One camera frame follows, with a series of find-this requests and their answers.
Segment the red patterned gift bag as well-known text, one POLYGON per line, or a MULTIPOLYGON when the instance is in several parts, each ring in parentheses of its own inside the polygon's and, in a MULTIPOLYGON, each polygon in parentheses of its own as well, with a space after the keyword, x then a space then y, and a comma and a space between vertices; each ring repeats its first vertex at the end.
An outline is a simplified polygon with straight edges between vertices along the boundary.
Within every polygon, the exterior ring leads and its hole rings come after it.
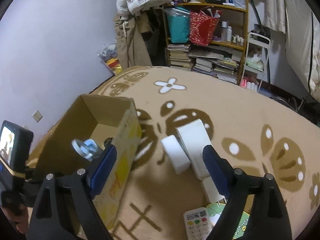
POLYGON ((190 33, 191 43, 201 46, 210 45, 213 34, 221 17, 221 10, 214 10, 212 7, 205 8, 199 12, 190 12, 190 33))

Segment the beige patterned carpet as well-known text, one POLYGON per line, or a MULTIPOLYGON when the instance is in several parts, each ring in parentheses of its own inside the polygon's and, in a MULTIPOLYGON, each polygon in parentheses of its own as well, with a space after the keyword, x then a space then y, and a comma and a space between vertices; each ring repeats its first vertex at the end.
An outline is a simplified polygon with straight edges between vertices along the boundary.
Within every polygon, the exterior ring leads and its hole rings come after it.
POLYGON ((275 100, 168 67, 131 67, 93 95, 134 100, 142 135, 109 229, 115 239, 186 239, 185 211, 206 206, 191 168, 178 175, 161 140, 201 119, 220 157, 247 174, 274 175, 299 237, 319 207, 319 128, 275 100))

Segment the brown cardboard box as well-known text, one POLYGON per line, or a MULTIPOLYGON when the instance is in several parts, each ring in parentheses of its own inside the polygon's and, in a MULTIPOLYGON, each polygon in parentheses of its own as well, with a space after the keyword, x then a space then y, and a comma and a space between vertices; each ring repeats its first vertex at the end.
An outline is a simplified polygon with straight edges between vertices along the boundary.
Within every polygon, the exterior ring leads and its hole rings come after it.
POLYGON ((80 95, 30 154, 29 165, 35 169, 33 178, 40 180, 55 172, 70 175, 80 168, 86 168, 90 162, 73 148, 74 139, 92 139, 100 148, 104 148, 104 141, 111 138, 111 144, 117 152, 116 162, 103 189, 93 199, 103 223, 111 229, 141 135, 133 99, 80 95))

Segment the small white adapter box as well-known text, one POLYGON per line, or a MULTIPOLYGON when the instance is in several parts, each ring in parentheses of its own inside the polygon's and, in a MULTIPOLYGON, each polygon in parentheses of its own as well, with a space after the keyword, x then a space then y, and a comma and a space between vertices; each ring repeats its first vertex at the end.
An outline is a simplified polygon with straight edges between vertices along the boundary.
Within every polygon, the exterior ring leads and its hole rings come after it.
POLYGON ((219 194, 212 178, 205 178, 201 181, 201 185, 208 203, 215 203, 224 200, 224 196, 219 194))

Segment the white metal trolley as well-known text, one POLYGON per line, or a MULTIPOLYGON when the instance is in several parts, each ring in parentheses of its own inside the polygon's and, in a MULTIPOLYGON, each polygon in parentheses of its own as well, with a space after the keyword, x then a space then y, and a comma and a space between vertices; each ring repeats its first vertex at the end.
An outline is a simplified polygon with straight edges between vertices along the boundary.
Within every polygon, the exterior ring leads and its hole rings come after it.
POLYGON ((263 77, 267 73, 270 49, 271 40, 268 37, 254 32, 248 33, 241 87, 259 92, 263 77))

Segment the plush toy bag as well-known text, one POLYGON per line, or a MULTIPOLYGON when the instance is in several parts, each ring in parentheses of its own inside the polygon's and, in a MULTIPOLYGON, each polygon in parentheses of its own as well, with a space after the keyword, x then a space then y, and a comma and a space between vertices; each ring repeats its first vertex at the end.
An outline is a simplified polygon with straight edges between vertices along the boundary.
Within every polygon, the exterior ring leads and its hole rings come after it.
POLYGON ((109 45, 104 45, 97 53, 97 56, 114 75, 118 75, 123 71, 118 59, 117 46, 115 42, 109 45))

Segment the long white box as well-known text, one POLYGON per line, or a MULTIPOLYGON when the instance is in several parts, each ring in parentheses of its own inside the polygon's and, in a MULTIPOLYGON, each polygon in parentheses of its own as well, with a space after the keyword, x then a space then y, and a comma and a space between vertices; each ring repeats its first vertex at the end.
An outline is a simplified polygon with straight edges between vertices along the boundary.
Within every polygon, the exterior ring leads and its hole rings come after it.
POLYGON ((204 180, 209 177, 209 172, 202 157, 203 148, 211 145, 211 140, 206 128, 208 128, 208 125, 204 125, 201 119, 196 119, 184 126, 176 128, 183 149, 191 161, 196 178, 199 180, 204 180))

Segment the light blue flashlight with strap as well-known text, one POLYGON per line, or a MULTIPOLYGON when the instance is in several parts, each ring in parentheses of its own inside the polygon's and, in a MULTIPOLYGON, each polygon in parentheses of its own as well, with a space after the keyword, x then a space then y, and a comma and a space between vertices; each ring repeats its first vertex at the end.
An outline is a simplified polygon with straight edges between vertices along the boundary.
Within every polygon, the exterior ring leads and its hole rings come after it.
POLYGON ((93 139, 81 141, 79 139, 72 140, 72 147, 76 153, 88 161, 93 161, 100 157, 103 149, 100 148, 93 139))

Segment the stack of books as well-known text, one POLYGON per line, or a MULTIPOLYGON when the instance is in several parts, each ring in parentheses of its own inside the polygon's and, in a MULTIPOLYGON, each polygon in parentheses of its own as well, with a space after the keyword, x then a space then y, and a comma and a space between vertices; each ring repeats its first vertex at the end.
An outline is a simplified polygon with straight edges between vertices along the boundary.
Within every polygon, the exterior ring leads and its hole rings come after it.
POLYGON ((188 55, 190 49, 190 44, 168 44, 169 67, 190 71, 194 65, 188 55))

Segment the upper wall socket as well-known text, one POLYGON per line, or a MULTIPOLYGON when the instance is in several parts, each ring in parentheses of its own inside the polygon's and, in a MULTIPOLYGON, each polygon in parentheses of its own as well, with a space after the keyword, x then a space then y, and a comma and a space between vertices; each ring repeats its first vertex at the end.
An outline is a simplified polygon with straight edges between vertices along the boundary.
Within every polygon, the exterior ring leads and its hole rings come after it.
POLYGON ((33 115, 32 115, 33 119, 38 123, 42 118, 43 115, 40 113, 39 110, 36 110, 33 115))

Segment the small white rounded box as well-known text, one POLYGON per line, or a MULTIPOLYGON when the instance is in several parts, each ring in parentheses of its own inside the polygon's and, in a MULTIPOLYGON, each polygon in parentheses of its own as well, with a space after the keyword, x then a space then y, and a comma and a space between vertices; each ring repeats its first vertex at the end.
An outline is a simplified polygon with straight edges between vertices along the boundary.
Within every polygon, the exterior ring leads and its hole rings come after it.
POLYGON ((176 174, 182 174, 190 167, 191 161, 174 135, 163 138, 161 144, 176 174))

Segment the teal storage bag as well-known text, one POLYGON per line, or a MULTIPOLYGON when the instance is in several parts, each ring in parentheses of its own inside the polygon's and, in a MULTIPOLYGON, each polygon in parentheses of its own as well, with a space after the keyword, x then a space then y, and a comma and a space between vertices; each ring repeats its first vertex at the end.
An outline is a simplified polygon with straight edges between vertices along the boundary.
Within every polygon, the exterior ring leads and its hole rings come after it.
POLYGON ((190 12, 182 7, 164 9, 172 43, 186 43, 189 40, 190 12))

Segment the wooden bookshelf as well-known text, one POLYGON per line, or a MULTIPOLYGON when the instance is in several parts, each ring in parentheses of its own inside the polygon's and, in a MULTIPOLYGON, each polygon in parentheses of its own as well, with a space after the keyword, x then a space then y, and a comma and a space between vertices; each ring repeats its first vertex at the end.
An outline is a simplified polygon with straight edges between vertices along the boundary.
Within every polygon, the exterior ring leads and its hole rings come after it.
POLYGON ((176 5, 165 4, 163 9, 167 8, 184 8, 188 11, 200 13, 204 12, 209 15, 217 10, 220 12, 219 22, 215 30, 212 32, 212 40, 206 45, 208 48, 223 47, 233 50, 233 60, 238 63, 235 73, 237 77, 236 84, 239 85, 244 70, 247 35, 248 35, 248 4, 249 0, 244 0, 245 7, 239 8, 233 4, 222 3, 201 3, 188 2, 177 3, 176 5))

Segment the white remote control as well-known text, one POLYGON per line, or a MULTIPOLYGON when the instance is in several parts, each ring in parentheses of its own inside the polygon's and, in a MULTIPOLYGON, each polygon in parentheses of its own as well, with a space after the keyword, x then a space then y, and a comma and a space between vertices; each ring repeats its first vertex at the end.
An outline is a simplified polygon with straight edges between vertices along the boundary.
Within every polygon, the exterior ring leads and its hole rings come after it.
POLYGON ((186 211, 183 219, 189 240, 207 239, 212 230, 212 224, 205 207, 186 211))

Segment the beige hanging coat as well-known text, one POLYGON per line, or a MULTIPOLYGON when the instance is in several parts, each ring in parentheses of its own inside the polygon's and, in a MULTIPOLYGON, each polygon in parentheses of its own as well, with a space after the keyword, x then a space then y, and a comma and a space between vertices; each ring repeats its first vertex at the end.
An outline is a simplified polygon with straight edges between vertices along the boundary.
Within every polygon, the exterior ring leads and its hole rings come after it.
POLYGON ((135 66, 152 66, 152 62, 134 16, 129 19, 118 14, 113 19, 116 49, 123 70, 135 66))

